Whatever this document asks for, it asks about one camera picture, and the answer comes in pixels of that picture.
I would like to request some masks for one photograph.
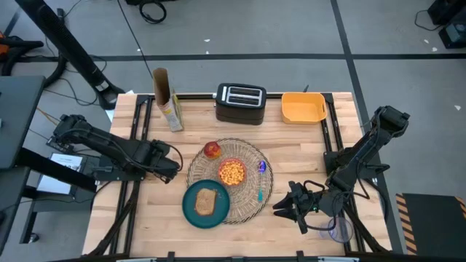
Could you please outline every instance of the wooden tabletop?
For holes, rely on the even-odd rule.
[[[345,146],[353,146],[362,136],[358,114],[350,92],[335,92],[336,114]],[[111,133],[129,138],[136,95],[120,95],[115,109]],[[272,205],[283,199],[289,190],[288,181],[326,179],[323,152],[325,144],[320,124],[285,124],[281,117],[280,99],[268,99],[264,122],[259,126],[219,122],[215,117],[214,100],[182,100],[184,131],[171,132],[159,109],[154,105],[149,125],[149,139],[163,140],[176,146],[184,157],[184,168],[169,184],[148,174],[141,183],[135,219],[131,257],[166,257],[175,251],[177,257],[228,256],[295,256],[343,255],[343,245],[319,237],[317,231],[301,234],[291,220],[273,215]],[[138,138],[141,137],[144,108],[141,110]],[[331,131],[332,146],[335,138]],[[199,150],[209,141],[240,138],[259,148],[274,171],[274,187],[266,207],[250,221],[238,225],[221,224],[213,229],[193,227],[183,216],[181,200],[186,191],[186,173]],[[173,150],[169,158],[179,162]],[[115,219],[120,182],[112,182],[94,201],[83,253],[93,250]],[[377,192],[366,184],[370,200],[356,197],[358,213],[367,229],[387,249],[391,249],[387,228]],[[359,185],[355,191],[362,192]],[[320,226],[330,218],[310,213],[307,223]],[[126,225],[120,231],[122,251]],[[354,237],[353,250],[356,250]]]

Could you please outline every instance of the wicker placemat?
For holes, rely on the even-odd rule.
[[[225,186],[230,197],[230,211],[224,223],[243,223],[257,215],[269,201],[272,193],[273,173],[266,157],[250,143],[225,138],[216,141],[221,147],[221,156],[209,159],[201,150],[188,169],[188,187],[202,179],[212,179],[221,183],[218,167],[228,158],[241,160],[246,166],[246,179],[238,186]],[[260,161],[266,162],[266,170],[258,171]],[[259,187],[262,187],[263,200],[258,201]]]

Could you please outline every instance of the red apple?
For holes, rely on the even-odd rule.
[[[204,155],[209,159],[216,159],[221,155],[221,147],[215,141],[206,143],[204,146]]]

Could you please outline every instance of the teal plate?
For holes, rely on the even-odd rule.
[[[207,188],[217,191],[216,205],[212,215],[198,215],[196,196],[199,190]],[[183,214],[193,226],[201,229],[210,229],[225,220],[230,209],[230,198],[224,186],[214,180],[200,180],[192,184],[183,196]]]

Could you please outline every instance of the black toaster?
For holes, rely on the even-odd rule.
[[[266,90],[249,84],[220,84],[216,95],[217,120],[238,124],[262,124]]]

